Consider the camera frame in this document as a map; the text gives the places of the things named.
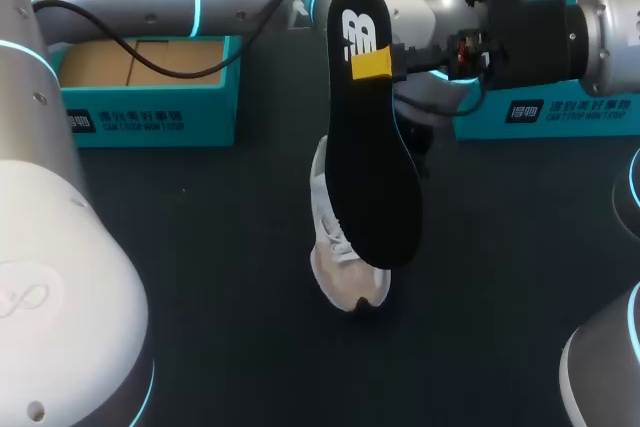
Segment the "cable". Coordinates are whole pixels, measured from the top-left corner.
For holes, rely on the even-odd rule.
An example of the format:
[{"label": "cable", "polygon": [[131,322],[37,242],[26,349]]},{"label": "cable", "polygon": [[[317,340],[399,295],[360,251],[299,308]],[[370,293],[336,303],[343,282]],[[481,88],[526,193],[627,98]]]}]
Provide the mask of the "cable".
[{"label": "cable", "polygon": [[447,112],[445,110],[442,110],[436,107],[435,105],[419,102],[415,99],[407,97],[406,95],[402,95],[398,93],[394,94],[394,97],[396,98],[396,100],[399,100],[400,102],[404,102],[405,104],[410,105],[411,107],[414,107],[418,110],[421,110],[422,112],[426,112],[427,114],[440,115],[442,117],[466,117],[467,115],[471,115],[477,112],[478,110],[480,110],[480,108],[484,104],[484,99],[487,96],[487,89],[484,85],[482,77],[478,77],[478,81],[480,83],[480,98],[473,105],[473,107],[463,111]]},{"label": "cable", "polygon": [[238,60],[242,56],[242,54],[251,46],[251,44],[253,44],[256,38],[262,33],[267,23],[269,22],[269,20],[271,20],[271,18],[273,17],[273,14],[275,14],[275,12],[278,10],[278,7],[283,1],[284,0],[269,1],[269,3],[262,10],[261,14],[263,17],[260,23],[258,24],[258,27],[249,36],[249,38],[242,43],[242,45],[238,48],[236,52],[231,54],[228,58],[226,58],[219,64],[214,65],[213,67],[210,67],[205,70],[201,70],[200,72],[189,72],[189,73],[176,72],[176,71],[165,69],[164,67],[160,67],[159,65],[154,64],[153,62],[148,60],[146,57],[136,52],[136,50],[133,47],[127,44],[127,42],[120,35],[118,35],[111,27],[109,27],[106,23],[104,23],[102,20],[100,20],[91,12],[87,11],[86,9],[83,9],[78,5],[72,4],[70,2],[66,2],[64,0],[41,0],[39,2],[36,2],[33,5],[33,10],[34,12],[38,12],[46,8],[59,7],[62,9],[75,12],[76,14],[81,15],[82,17],[87,19],[89,22],[94,24],[98,29],[100,29],[103,33],[105,33],[107,37],[114,40],[120,47],[126,50],[129,53],[129,55],[131,55],[134,59],[136,59],[138,62],[148,67],[149,69],[155,72],[158,72],[159,74],[165,75],[167,77],[174,77],[177,79],[198,79],[201,77],[206,77],[207,75],[211,75],[215,72],[218,72],[224,69],[225,67],[227,67],[228,65],[231,65],[236,60]]}]

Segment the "black insole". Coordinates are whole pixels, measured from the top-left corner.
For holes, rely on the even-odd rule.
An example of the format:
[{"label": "black insole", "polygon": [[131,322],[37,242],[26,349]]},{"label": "black insole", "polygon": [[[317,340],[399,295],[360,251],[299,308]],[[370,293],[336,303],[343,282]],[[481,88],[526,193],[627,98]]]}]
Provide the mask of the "black insole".
[{"label": "black insole", "polygon": [[345,236],[368,264],[393,269],[422,235],[418,172],[396,125],[391,79],[354,81],[351,55],[391,44],[384,0],[333,0],[327,20],[331,119],[326,177]]}]

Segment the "shoe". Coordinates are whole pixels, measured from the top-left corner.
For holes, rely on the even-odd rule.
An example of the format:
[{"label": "shoe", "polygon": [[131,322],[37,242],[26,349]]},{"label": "shoe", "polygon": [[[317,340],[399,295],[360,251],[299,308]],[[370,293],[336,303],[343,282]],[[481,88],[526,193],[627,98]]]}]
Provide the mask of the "shoe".
[{"label": "shoe", "polygon": [[345,312],[379,307],[389,294],[391,272],[370,266],[354,252],[336,219],[325,180],[327,137],[323,137],[311,166],[311,210],[316,245],[311,268],[329,301]]}]

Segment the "new balance logo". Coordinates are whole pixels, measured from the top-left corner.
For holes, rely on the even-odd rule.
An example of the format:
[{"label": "new balance logo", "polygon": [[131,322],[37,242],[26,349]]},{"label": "new balance logo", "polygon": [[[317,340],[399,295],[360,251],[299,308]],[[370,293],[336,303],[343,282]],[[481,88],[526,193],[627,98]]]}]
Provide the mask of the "new balance logo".
[{"label": "new balance logo", "polygon": [[356,15],[353,10],[345,10],[342,13],[342,33],[345,40],[351,42],[344,48],[344,60],[349,62],[351,55],[375,52],[376,26],[367,14]]}]

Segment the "black tabletop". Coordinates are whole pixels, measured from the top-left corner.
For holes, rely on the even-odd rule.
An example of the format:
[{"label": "black tabletop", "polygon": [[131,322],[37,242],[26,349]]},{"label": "black tabletop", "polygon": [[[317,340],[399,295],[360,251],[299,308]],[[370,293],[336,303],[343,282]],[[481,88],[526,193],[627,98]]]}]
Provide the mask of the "black tabletop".
[{"label": "black tabletop", "polygon": [[611,206],[640,139],[439,132],[422,248],[354,320],[309,266],[324,42],[268,33],[243,62],[233,148],[82,153],[149,297],[150,425],[568,427],[562,348],[640,278]]}]

